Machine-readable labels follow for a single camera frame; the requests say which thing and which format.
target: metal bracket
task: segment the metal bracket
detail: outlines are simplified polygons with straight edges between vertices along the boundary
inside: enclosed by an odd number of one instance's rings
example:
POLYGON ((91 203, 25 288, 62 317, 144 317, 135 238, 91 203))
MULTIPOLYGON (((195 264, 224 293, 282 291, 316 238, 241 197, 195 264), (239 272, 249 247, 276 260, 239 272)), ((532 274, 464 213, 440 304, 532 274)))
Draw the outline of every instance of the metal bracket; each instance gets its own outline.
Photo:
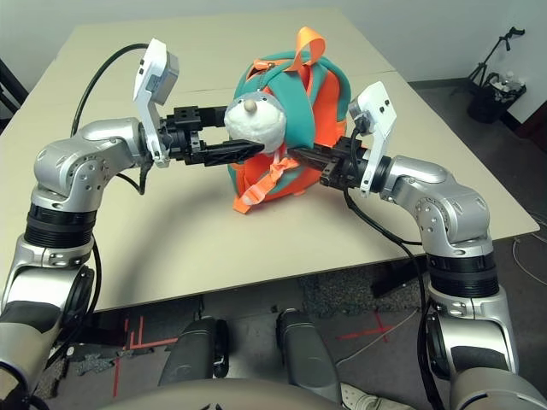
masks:
POLYGON ((361 180, 361 192, 364 196, 368 196, 376 168, 387 151, 389 136, 397 114, 381 81, 368 86, 351 102, 350 114, 356 124, 362 121, 364 116, 366 121, 363 122, 368 123, 369 127, 362 132, 370 132, 373 135, 373 146, 366 152, 368 164, 361 180))
POLYGON ((169 166, 169 153, 158 135, 161 124, 156 104, 165 103, 178 77, 179 59, 167 51, 164 43, 153 38, 140 61, 133 101, 143 121, 146 147, 159 167, 169 166))

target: orange strap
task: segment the orange strap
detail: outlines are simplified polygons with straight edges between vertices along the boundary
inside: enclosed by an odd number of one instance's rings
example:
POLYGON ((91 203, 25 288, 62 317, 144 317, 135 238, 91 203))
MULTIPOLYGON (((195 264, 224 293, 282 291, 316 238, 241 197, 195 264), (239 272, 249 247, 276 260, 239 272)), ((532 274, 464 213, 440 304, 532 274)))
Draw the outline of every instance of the orange strap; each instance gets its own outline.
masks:
POLYGON ((285 71, 296 71, 302 64, 302 51, 309 46, 309 61, 306 64, 311 66, 321 58, 325 51, 325 39, 314 29, 304 26, 297 34, 297 50, 290 67, 285 71))
POLYGON ((277 181, 286 169, 296 167, 298 167, 298 162, 292 158, 283 158, 280 162, 271 164, 269 173, 260 178, 256 184, 251 185, 241 197, 235 197, 233 208, 242 214, 246 214, 251 206, 262 202, 266 194, 275 188, 277 181))

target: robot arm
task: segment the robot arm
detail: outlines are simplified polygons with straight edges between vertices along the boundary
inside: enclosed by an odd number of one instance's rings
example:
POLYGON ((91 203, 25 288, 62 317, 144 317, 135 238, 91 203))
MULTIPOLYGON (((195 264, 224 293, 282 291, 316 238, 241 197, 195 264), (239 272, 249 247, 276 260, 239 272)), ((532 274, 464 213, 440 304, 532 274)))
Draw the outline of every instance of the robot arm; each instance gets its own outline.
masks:
POLYGON ((373 134, 371 149, 356 149, 356 162, 349 138, 340 138, 333 148, 316 145, 289 153, 321 170, 321 184, 359 188, 364 196, 378 193, 414 218, 435 310, 426 321, 430 365, 452 383, 450 408, 501 408, 500 400, 505 400, 504 408, 547 408, 541 395, 516 374, 515 338, 507 296, 497 282, 484 198, 437 164, 385 156, 397 116, 381 83, 357 97, 350 113, 359 133, 373 134))
POLYGON ((244 140, 208 146, 199 139, 204 127, 223 126, 223 107, 176 108, 159 118, 154 103, 164 103, 173 88, 174 62, 165 44, 152 40, 135 86, 143 123, 95 121, 39 152, 38 183, 0 305, 0 402, 15 388, 31 394, 60 333, 89 314, 94 272, 86 262, 103 192, 116 174, 132 167, 147 172, 152 162, 166 167, 171 158, 228 164, 263 149, 244 140))

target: table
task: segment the table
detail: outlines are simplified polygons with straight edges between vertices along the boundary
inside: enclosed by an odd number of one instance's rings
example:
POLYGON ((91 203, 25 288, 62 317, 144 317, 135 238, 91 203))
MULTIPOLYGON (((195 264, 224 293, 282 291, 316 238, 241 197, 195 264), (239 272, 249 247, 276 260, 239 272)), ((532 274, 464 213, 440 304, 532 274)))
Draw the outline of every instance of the table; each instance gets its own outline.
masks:
MULTIPOLYGON (((304 24, 327 38, 327 55, 348 74, 354 95, 375 81, 384 82, 398 116, 388 155, 435 161, 450 169, 462 184, 475 188, 490 206, 494 239, 538 229, 450 128, 333 9, 272 13, 268 19, 266 15, 229 15, 81 26, 0 137, 0 184, 4 189, 0 204, 0 283, 5 281, 15 239, 25 229, 35 183, 35 155, 48 142, 68 137, 79 94, 112 51, 155 35, 179 56, 181 76, 161 109, 165 115, 175 106, 229 103, 246 64, 270 51, 290 49, 297 28, 304 24), (250 46, 245 52, 227 53, 218 44, 221 33, 223 41, 229 43, 245 38, 241 27, 247 31, 250 27, 268 27, 276 19, 283 19, 291 32, 275 37, 259 32, 247 38, 250 46), (189 47, 187 36, 194 31, 193 47, 189 47), (90 44, 96 47, 87 49, 90 44), (211 67, 199 71, 205 67, 201 61, 207 47, 212 54, 229 58, 225 70, 215 75, 209 71, 211 67), (355 53, 355 48, 362 52, 355 53)), ((82 124, 138 116, 131 101, 138 59, 139 53, 122 58, 104 75, 85 108, 82 124)), ((211 143, 227 137, 224 129, 208 129, 201 136, 211 143)), ((137 172, 128 174, 137 177, 137 172)), ((359 205, 388 229, 408 239, 419 238, 414 221, 405 211, 378 197, 364 200, 354 194, 359 205)), ((95 229, 103 259, 98 309, 403 257, 396 245, 345 207, 339 191, 315 185, 303 196, 258 206, 247 215, 232 210, 233 195, 226 167, 186 167, 174 162, 169 169, 154 168, 145 196, 138 196, 131 186, 114 179, 103 197, 95 229)), ((421 247, 412 250, 417 255, 423 253, 421 247)))

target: cable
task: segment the cable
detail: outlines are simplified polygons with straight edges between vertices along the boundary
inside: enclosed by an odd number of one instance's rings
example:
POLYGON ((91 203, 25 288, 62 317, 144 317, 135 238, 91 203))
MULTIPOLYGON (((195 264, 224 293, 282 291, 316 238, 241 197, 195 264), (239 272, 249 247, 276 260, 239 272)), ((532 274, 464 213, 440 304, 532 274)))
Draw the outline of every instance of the cable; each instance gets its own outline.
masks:
POLYGON ((519 261, 519 258, 516 254, 516 245, 517 243, 519 243, 520 240, 515 238, 513 240, 513 260, 515 261, 515 263, 518 265, 518 267, 526 274, 528 275, 530 278, 534 279, 535 281, 541 283, 543 286, 547 286, 547 282, 543 281, 542 279, 538 278, 536 275, 534 275, 533 273, 531 273, 529 270, 527 270, 521 263, 521 261, 519 261))
MULTIPOLYGON (((351 153, 351 160, 352 160, 352 166, 353 169, 356 169, 356 143, 354 141, 356 140, 356 133, 355 129, 351 134, 352 136, 352 144, 350 145, 350 153, 351 153)), ((411 241, 405 241, 395 235, 394 233, 386 230, 382 225, 380 225, 378 222, 373 220, 371 217, 366 215, 353 201, 353 199, 350 196, 350 193, 348 192, 348 188, 344 188, 344 199, 346 202, 346 205, 349 209, 351 209, 359 218, 364 220, 367 224, 372 226, 376 231, 381 233, 384 237, 392 241, 394 244, 396 244, 399 248, 401 248, 405 254, 410 258, 415 270, 416 274, 418 276, 418 284, 420 287, 420 302, 421 302, 421 320, 420 320, 420 326, 418 329, 418 337, 416 340, 416 353, 418 356, 418 364, 420 365, 420 374, 421 379, 424 385, 424 390, 426 391, 427 399, 431 403, 434 410, 444 410, 444 404, 443 401, 440 398, 440 394, 438 393, 437 385, 435 384, 435 380, 433 378, 433 375, 431 373, 431 370, 429 368, 429 359, 427 357, 427 344, 426 344, 426 319, 427 319, 427 312, 429 311, 429 308, 431 306, 431 300, 426 300, 426 286, 424 284, 424 278, 423 273, 418 266, 418 262, 416 261, 414 255, 410 250, 405 246, 405 244, 421 244, 418 242, 411 242, 411 241)))
POLYGON ((99 299, 99 294, 101 292, 101 284, 103 282, 103 265, 101 264, 101 255, 99 254, 99 248, 97 246, 97 241, 95 240, 95 237, 93 237, 93 259, 95 260, 95 290, 93 291, 93 297, 91 299, 91 303, 87 309, 87 312, 85 313, 84 318, 78 323, 78 325, 68 334, 65 341, 62 343, 59 348, 50 356, 48 359, 45 369, 50 367, 53 363, 56 362, 59 357, 61 357, 63 354, 66 353, 68 347, 70 346, 70 343, 79 335, 79 333, 82 331, 82 328, 84 326, 84 323, 91 320, 91 316, 93 315, 93 312, 95 311, 95 307, 97 306, 97 301, 99 299))
POLYGON ((31 396, 30 400, 28 401, 28 404, 30 404, 31 406, 34 406, 37 410, 50 410, 50 408, 45 403, 45 401, 43 401, 36 395, 31 396))
POLYGON ((368 348, 370 348, 373 344, 377 343, 378 341, 380 341, 384 336, 387 336, 389 335, 390 333, 392 333, 394 330, 396 330, 397 328, 401 327, 402 325, 404 325, 405 323, 407 323, 409 320, 411 320, 415 314, 418 313, 418 310, 419 309, 415 309, 409 316, 407 316, 405 319, 401 320, 399 323, 397 323, 395 326, 393 326, 390 330, 388 331, 385 331, 384 333, 382 333, 381 335, 379 335, 378 337, 376 337, 371 343, 367 344, 366 346, 363 346, 362 348, 360 348, 359 350, 357 350, 355 353, 352 353, 350 354, 349 356, 346 356, 342 359, 339 359, 339 360, 336 360, 336 362, 334 363, 334 365, 336 367, 340 366, 342 363, 348 361, 348 360, 351 360, 353 359, 354 357, 356 357, 357 355, 359 355, 360 353, 362 353, 363 351, 367 350, 368 348))
MULTIPOLYGON (((70 137, 72 137, 78 131, 79 120, 82 116, 82 112, 84 111, 85 103, 87 103, 87 99, 89 98, 89 95, 91 94, 91 91, 93 90, 93 87, 95 87, 95 84, 98 82, 98 80, 101 78, 101 75, 103 75, 103 73, 107 70, 107 68, 114 61, 116 61, 119 57, 123 56, 127 52, 132 50, 147 49, 147 48, 148 48, 148 44, 146 43, 136 43, 136 44, 127 45, 126 47, 123 47, 122 49, 119 49, 118 51, 116 51, 112 56, 109 57, 107 61, 103 63, 103 65, 97 70, 95 75, 93 75, 93 77, 91 78, 91 81, 85 88, 84 94, 79 100, 78 107, 76 108, 76 113, 74 113, 74 119, 72 121, 70 137)), ((147 173, 148 171, 146 171, 145 173, 141 171, 140 186, 139 184, 137 184, 135 181, 133 181, 131 178, 127 177, 123 173, 118 173, 116 177, 119 177, 123 179, 124 181, 128 182, 133 188, 135 188, 135 190, 137 190, 139 195, 144 195, 144 186, 146 183, 147 173)))
POLYGON ((351 169, 353 169, 353 173, 355 175, 356 181, 359 180, 359 167, 357 166, 357 134, 359 133, 359 130, 357 127, 353 129, 351 132, 351 140, 350 140, 350 160, 351 160, 351 169))
POLYGON ((72 129, 70 131, 70 137, 72 137, 78 131, 79 119, 82 115, 82 111, 84 111, 84 106, 85 106, 85 103, 87 102, 87 98, 89 98, 89 95, 91 94, 91 90, 93 90, 93 87, 101 78, 101 75, 103 75, 106 69, 110 66, 110 64, 112 64, 119 57, 123 56, 129 51, 138 50, 138 49, 147 49, 147 48, 148 48, 148 44, 146 43, 136 43, 136 44, 127 45, 123 47, 122 49, 119 49, 118 51, 116 51, 112 56, 109 57, 107 61, 103 63, 103 65, 97 70, 95 75, 91 78, 90 83, 85 88, 84 95, 79 100, 78 107, 76 108, 76 114, 74 114, 74 119, 72 121, 72 129))
POLYGON ((351 209, 359 218, 364 220, 367 224, 372 226, 376 231, 387 237, 390 241, 394 243, 401 243, 406 245, 421 245, 421 242, 415 242, 415 241, 407 241, 406 239, 402 239, 401 237, 397 236, 393 232, 385 229, 382 225, 380 225, 378 222, 373 220, 370 216, 365 214, 362 209, 360 209, 353 198, 350 196, 350 193, 348 192, 348 188, 344 188, 344 199, 345 203, 348 206, 349 209, 351 209))

